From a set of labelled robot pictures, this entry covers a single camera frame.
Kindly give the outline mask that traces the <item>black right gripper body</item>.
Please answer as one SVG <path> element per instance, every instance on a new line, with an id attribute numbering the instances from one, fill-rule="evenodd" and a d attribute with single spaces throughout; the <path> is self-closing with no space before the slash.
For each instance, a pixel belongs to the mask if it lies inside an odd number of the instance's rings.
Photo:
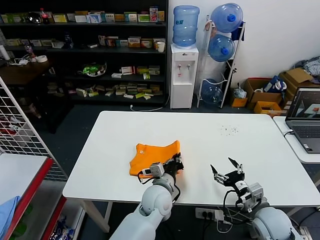
<path id="1" fill-rule="evenodd" d="M 246 187 L 245 183 L 245 173 L 243 171 L 232 171 L 224 175 L 224 180 L 222 181 L 225 187 Z"/>

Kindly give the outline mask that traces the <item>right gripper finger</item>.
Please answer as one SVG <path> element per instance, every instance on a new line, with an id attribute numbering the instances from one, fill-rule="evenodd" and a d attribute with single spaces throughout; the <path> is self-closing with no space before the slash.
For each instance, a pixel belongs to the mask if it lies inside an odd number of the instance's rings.
<path id="1" fill-rule="evenodd" d="M 215 169 L 215 167 L 212 164 L 210 165 L 210 167 L 213 173 L 213 179 L 219 184 L 224 184 L 225 181 L 229 179 L 228 176 L 218 173 L 218 171 Z"/>
<path id="2" fill-rule="evenodd" d="M 243 165 L 239 164 L 236 160 L 228 157 L 228 160 L 231 162 L 231 164 L 237 169 L 237 173 L 238 174 L 242 174 L 243 173 Z"/>

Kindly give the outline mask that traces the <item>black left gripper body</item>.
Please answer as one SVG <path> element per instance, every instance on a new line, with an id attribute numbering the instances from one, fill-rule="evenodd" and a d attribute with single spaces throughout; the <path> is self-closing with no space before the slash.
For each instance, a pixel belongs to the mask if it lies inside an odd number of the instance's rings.
<path id="1" fill-rule="evenodd" d="M 177 175 L 179 170 L 183 170 L 184 165 L 181 161 L 170 161 L 164 164 L 164 172 L 170 175 Z"/>

